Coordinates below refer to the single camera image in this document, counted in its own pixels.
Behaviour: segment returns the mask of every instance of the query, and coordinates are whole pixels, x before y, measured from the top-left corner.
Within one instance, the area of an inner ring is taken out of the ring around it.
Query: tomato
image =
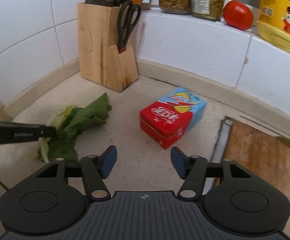
[[[223,17],[228,25],[243,31],[248,30],[254,20],[251,10],[245,4],[235,0],[225,5]]]

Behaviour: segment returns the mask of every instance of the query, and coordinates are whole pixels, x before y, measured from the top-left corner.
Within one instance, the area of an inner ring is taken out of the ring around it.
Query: green leafy vegetable
[[[56,158],[64,158],[68,162],[78,161],[74,149],[76,137],[92,125],[106,124],[111,109],[106,93],[84,108],[67,106],[50,122],[50,125],[57,125],[57,134],[52,138],[39,139],[38,159],[46,163]]]
[[[67,117],[72,113],[72,109],[75,106],[69,105],[66,106],[65,109],[58,114],[55,114],[52,118],[49,119],[46,125],[48,126],[54,126],[56,128],[56,131],[58,132],[62,126]]]
[[[60,135],[65,134],[71,138],[79,130],[85,130],[91,124],[105,124],[105,120],[109,116],[107,111],[111,109],[112,106],[109,104],[107,94],[104,93],[90,105],[80,109],[70,123],[60,132]]]

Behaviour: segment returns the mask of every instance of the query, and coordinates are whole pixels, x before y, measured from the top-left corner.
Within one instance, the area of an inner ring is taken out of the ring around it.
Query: red box
[[[140,126],[164,149],[175,143],[203,115],[206,102],[178,88],[140,111]]]

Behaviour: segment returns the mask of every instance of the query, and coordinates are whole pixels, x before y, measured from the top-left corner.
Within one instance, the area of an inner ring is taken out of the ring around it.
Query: scissors
[[[124,20],[124,25],[122,26],[122,17],[126,8],[127,8],[126,16]],[[132,22],[135,11],[137,11],[137,15],[135,20]],[[117,48],[119,54],[126,50],[128,38],[131,35],[138,20],[140,19],[140,16],[141,16],[141,6],[139,4],[134,4],[131,0],[126,0],[123,3],[117,17],[117,30],[118,30]]]

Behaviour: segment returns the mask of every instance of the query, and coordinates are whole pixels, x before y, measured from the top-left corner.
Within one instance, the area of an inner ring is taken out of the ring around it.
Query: black gripper base
[[[0,240],[284,240],[281,233],[246,237],[210,223],[197,204],[178,200],[171,191],[118,191],[93,203],[75,225],[48,236],[6,233]]]

